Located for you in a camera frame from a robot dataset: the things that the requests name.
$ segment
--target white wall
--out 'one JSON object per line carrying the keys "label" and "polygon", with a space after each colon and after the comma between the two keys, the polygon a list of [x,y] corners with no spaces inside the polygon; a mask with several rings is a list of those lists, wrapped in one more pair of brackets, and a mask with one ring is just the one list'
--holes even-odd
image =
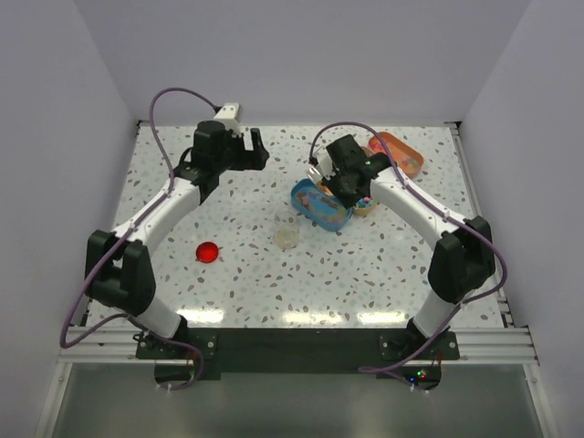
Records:
{"label": "white wall", "polygon": [[72,1],[3,2],[0,57],[0,436],[26,438],[133,127]]}
{"label": "white wall", "polygon": [[[164,87],[247,121],[461,120],[528,0],[75,0],[131,110]],[[208,110],[167,98],[161,121]]]}
{"label": "white wall", "polygon": [[481,205],[511,267],[565,436],[582,436],[584,3],[533,0],[463,123]]}

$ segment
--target orange container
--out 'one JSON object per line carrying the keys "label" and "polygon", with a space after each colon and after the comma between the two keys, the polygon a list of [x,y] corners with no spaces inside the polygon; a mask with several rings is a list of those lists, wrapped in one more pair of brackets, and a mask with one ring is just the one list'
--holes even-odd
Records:
{"label": "orange container", "polygon": [[[390,148],[391,156],[397,165],[410,178],[416,176],[423,166],[422,155],[388,132],[380,132],[380,135]],[[381,143],[375,137],[370,138],[369,148],[374,152],[385,153],[383,146],[381,146]]]}

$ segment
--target terrazzo surface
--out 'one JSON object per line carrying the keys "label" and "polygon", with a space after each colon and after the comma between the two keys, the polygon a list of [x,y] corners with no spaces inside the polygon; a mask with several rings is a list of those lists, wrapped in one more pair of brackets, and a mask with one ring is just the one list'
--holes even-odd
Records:
{"label": "terrazzo surface", "polygon": [[[290,190],[305,178],[308,147],[318,126],[260,127],[271,158],[262,172],[226,172],[209,199],[174,227],[152,256],[157,296],[192,327],[403,327],[420,308],[429,286],[432,252],[397,214],[378,206],[353,216],[331,233],[300,216],[300,243],[282,251],[271,242],[274,215],[292,209]],[[464,178],[447,128],[377,127],[403,139],[425,163],[414,180],[454,210],[472,216]],[[194,127],[161,127],[176,163],[192,146]],[[345,134],[359,144],[369,135],[335,128],[328,144]],[[249,140],[248,128],[245,138]],[[156,194],[166,168],[148,126],[142,126],[121,196],[116,224],[125,222]],[[196,247],[216,242],[220,257],[197,262]],[[88,325],[114,310],[93,302]],[[114,320],[111,326],[126,324]],[[467,306],[455,328],[503,327],[495,297]]]}

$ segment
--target red ball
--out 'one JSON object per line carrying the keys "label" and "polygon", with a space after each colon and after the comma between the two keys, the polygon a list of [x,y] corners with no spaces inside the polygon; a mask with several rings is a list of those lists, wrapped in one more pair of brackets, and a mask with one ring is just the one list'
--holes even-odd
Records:
{"label": "red ball", "polygon": [[219,247],[213,242],[204,242],[197,247],[196,254],[200,262],[211,263],[219,256]]}

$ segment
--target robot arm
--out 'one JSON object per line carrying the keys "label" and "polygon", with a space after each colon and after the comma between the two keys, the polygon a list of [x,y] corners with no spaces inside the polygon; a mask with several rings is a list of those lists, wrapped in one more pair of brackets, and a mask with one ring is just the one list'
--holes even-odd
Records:
{"label": "robot arm", "polygon": [[[112,260],[102,267],[86,294],[101,304],[119,308],[141,325],[168,339],[183,339],[186,320],[170,310],[156,296],[151,254],[163,238],[188,213],[203,203],[227,170],[263,170],[269,154],[258,129],[251,129],[253,150],[247,151],[239,129],[239,104],[226,104],[213,120],[202,121],[193,135],[193,146],[184,152],[170,181],[129,221],[112,232],[96,231],[88,241],[86,275],[129,229],[132,233]],[[150,210],[160,196],[166,198]],[[114,265],[120,260],[121,266]]]}
{"label": "robot arm", "polygon": [[[393,169],[385,154],[367,157],[348,135],[333,141],[315,163],[308,176],[314,183],[322,180],[346,207],[370,196],[396,212],[433,250],[428,270],[431,290],[422,308],[408,322],[413,337],[410,349],[428,339],[466,294],[479,288],[495,272],[492,251],[453,224],[466,224],[492,241],[488,222],[480,216],[468,220],[437,202],[415,186],[401,169]],[[424,205],[401,180],[415,187],[415,192],[442,215]],[[449,222],[445,217],[454,220]]]}

